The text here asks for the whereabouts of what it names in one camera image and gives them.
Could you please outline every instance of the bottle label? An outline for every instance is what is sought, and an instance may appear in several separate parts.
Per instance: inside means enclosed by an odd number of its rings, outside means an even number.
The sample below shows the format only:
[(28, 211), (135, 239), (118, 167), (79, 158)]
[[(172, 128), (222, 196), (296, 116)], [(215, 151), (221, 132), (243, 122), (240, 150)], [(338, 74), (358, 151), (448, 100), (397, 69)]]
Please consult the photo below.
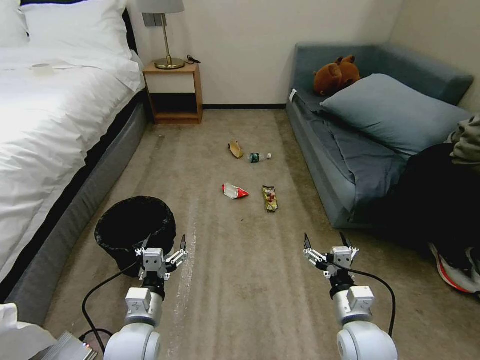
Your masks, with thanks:
[(250, 154), (250, 161), (252, 163), (260, 162), (260, 154), (258, 152), (254, 152)]

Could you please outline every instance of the power cord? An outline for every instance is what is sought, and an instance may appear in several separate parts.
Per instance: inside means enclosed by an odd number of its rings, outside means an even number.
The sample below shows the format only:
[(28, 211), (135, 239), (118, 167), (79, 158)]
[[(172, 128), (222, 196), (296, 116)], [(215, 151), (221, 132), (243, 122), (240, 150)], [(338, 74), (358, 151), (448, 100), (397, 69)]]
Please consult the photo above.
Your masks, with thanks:
[[(105, 329), (100, 329), (100, 328), (97, 328), (96, 329), (99, 333), (104, 333), (104, 334), (107, 334), (108, 336), (112, 337), (113, 334), (108, 331), (108, 330), (105, 330)], [(84, 342), (85, 338), (87, 337), (88, 334), (91, 334), (93, 333), (94, 331), (93, 330), (88, 330), (86, 333), (84, 333), (82, 336), (80, 336), (78, 338), (78, 340), (80, 340), (82, 343)]]
[(90, 328), (91, 328), (91, 332), (95, 334), (95, 338), (96, 340), (98, 341), (98, 345), (100, 345), (100, 349), (101, 349), (101, 352), (103, 354), (105, 354), (105, 345), (104, 343), (102, 342), (102, 339), (100, 338), (100, 335), (99, 335), (99, 332), (106, 332), (105, 331), (100, 331), (100, 330), (103, 330), (103, 329), (97, 329), (95, 327), (95, 324), (94, 322), (92, 321), (92, 319), (90, 318), (88, 312), (87, 312), (87, 300), (89, 299), (89, 297), (95, 292), (97, 291), (98, 289), (100, 289), (103, 285), (105, 284), (108, 284), (109, 282), (111, 282), (113, 279), (116, 279), (118, 278), (120, 275), (122, 275), (123, 273), (125, 273), (127, 270), (133, 268), (135, 265), (138, 264), (138, 260), (135, 261), (132, 265), (130, 265), (129, 267), (127, 268), (124, 268), (122, 271), (116, 273), (115, 275), (109, 277), (107, 280), (105, 281), (102, 281), (100, 284), (98, 284), (97, 286), (95, 286), (92, 290), (90, 290), (88, 292), (88, 294), (85, 296), (85, 298), (83, 299), (83, 302), (81, 304), (81, 312), (83, 313), (83, 316), (85, 317), (87, 323), (90, 325)]
[(363, 276), (366, 276), (366, 277), (369, 277), (369, 278), (372, 278), (372, 279), (375, 279), (377, 280), (378, 282), (382, 283), (383, 285), (385, 285), (385, 287), (388, 289), (388, 291), (390, 292), (390, 295), (391, 295), (391, 318), (390, 318), (390, 326), (388, 327), (388, 335), (390, 337), (392, 337), (392, 334), (394, 332), (394, 324), (395, 324), (395, 316), (397, 314), (397, 299), (395, 298), (395, 292), (394, 290), (392, 289), (392, 287), (383, 279), (381, 279), (380, 277), (376, 276), (376, 275), (373, 275), (371, 273), (368, 273), (368, 272), (363, 272), (363, 271), (358, 271), (358, 270), (353, 270), (353, 269), (349, 269), (349, 268), (346, 268), (346, 267), (343, 267), (341, 265), (338, 265), (337, 263), (333, 263), (333, 265), (335, 265), (336, 267), (338, 267), (339, 269), (342, 269), (342, 270), (345, 270), (349, 273), (354, 273), (354, 274), (358, 274), (358, 275), (363, 275)]
[(186, 56), (186, 61), (187, 64), (193, 65), (193, 64), (201, 64), (201, 61), (198, 61), (197, 59), (194, 59), (192, 56), (187, 55)]

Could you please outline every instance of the shoe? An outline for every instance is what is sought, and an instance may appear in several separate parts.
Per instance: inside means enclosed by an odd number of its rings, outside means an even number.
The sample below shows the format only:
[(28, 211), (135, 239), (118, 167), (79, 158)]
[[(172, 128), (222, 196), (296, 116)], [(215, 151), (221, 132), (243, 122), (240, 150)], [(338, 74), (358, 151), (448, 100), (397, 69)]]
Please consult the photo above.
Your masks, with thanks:
[(435, 257), (436, 268), (443, 281), (462, 293), (477, 294), (480, 292), (480, 273), (475, 266), (475, 261), (470, 255), (472, 249), (468, 249), (466, 255), (467, 257), (470, 256), (469, 260), (473, 266), (468, 272), (466, 272), (464, 269), (458, 269), (451, 266), (445, 258), (440, 255), (434, 244), (430, 242), (428, 246)]
[(471, 279), (480, 284), (480, 248), (468, 248), (465, 254), (471, 263)]

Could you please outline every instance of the white bedsheet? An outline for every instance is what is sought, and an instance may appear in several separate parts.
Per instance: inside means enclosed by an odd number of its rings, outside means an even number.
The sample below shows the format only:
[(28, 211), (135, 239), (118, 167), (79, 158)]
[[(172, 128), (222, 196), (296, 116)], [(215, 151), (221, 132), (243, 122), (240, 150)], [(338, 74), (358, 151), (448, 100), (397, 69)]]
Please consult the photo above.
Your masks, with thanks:
[[(48, 63), (54, 75), (35, 76)], [(0, 48), (0, 281), (143, 88), (139, 64), (102, 52)]]

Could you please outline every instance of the brass lamp base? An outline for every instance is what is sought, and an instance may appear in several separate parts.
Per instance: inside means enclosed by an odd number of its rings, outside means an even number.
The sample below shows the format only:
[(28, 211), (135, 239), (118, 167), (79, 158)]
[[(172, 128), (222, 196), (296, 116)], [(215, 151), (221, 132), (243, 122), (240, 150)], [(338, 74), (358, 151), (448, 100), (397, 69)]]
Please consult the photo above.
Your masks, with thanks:
[(175, 58), (175, 57), (172, 57), (171, 61), (168, 61), (166, 57), (155, 60), (155, 67), (157, 69), (173, 70), (173, 69), (183, 68), (184, 66), (185, 66), (185, 60)]

